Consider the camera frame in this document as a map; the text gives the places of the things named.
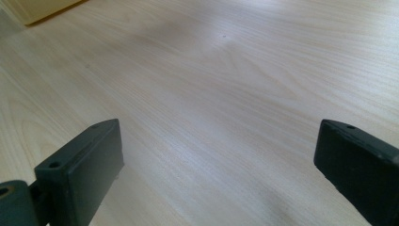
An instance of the black plastic part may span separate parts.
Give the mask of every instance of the black plastic part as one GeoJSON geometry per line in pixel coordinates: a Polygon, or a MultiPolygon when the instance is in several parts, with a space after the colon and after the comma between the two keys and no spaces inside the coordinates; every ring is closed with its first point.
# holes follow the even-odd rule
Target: black plastic part
{"type": "Polygon", "coordinates": [[[122,167],[119,121],[94,124],[35,167],[30,187],[0,184],[0,226],[88,226],[122,167]]]}
{"type": "Polygon", "coordinates": [[[399,225],[399,150],[366,132],[323,120],[314,165],[372,225],[399,225]]]}

